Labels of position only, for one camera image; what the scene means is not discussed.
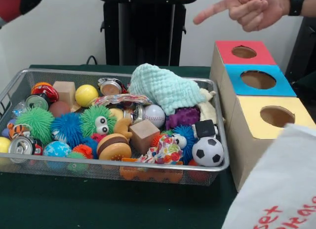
googly eyes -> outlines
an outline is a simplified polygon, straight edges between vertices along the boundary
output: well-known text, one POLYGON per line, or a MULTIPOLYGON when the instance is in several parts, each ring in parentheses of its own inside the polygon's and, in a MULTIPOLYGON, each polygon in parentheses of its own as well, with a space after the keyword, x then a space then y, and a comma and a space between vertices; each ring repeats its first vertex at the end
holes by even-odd
POLYGON ((98 134, 107 134, 109 132, 109 127, 107 125, 108 121, 105 117, 99 116, 95 119, 95 127, 98 134))
POLYGON ((179 148, 184 149, 187 145, 187 139, 180 134, 173 134, 172 135, 175 138, 175 141, 179 148))
POLYGON ((97 127, 101 126, 101 125, 105 125, 107 123, 108 123, 107 119, 105 117, 103 117, 103 116, 97 117, 95 119, 95 122, 94 122, 95 126, 97 126, 97 127))

green table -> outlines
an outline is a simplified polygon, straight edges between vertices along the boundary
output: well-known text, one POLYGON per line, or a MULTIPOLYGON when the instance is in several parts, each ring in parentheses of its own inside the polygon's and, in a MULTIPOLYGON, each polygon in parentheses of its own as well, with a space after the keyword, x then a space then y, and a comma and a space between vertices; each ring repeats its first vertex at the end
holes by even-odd
MULTIPOLYGON (((135 67, 31 66, 131 73, 135 67)), ((169 67, 208 77, 208 67, 169 67)), ((0 173, 1 229, 220 229, 236 196, 230 170, 209 187, 0 173)))

wire mesh basket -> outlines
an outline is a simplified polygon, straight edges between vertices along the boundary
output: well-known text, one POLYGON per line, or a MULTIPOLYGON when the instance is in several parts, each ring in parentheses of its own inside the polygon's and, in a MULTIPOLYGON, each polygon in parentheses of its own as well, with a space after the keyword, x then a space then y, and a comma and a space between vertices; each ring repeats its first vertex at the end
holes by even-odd
MULTIPOLYGON (((97 81, 101 77, 118 78, 127 85, 131 75, 42 69, 20 71, 0 95, 0 130, 6 128, 12 118, 14 107, 30 95, 32 87, 37 82, 45 81, 53 84, 55 81, 73 81, 78 88, 84 84, 97 86, 97 81)), ((209 79, 190 79, 197 82, 201 88, 218 92, 216 84, 209 79)), ((224 160, 218 167, 0 153, 0 172, 209 186, 218 173, 229 166, 229 153, 218 95, 212 99, 212 105, 217 112, 218 140, 224 147, 224 160), (71 166, 76 166, 78 170, 76 172, 69 170, 71 166)), ((132 147, 132 157, 139 156, 132 147)))

black watch strap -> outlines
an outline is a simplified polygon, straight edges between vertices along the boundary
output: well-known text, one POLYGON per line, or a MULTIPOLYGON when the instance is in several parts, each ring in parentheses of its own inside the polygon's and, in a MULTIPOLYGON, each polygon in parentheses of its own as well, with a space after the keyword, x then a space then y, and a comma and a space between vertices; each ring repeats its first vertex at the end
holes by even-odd
POLYGON ((290 0, 289 16, 300 16, 304 0, 290 0))

baseball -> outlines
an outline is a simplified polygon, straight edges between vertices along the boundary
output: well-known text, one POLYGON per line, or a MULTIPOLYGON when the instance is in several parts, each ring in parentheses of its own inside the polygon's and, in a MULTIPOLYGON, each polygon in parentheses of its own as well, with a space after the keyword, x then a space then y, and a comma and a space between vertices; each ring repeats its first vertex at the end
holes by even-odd
POLYGON ((145 107, 145 119, 149 120, 157 128, 160 128, 164 125, 166 116, 160 106, 150 105, 145 107))

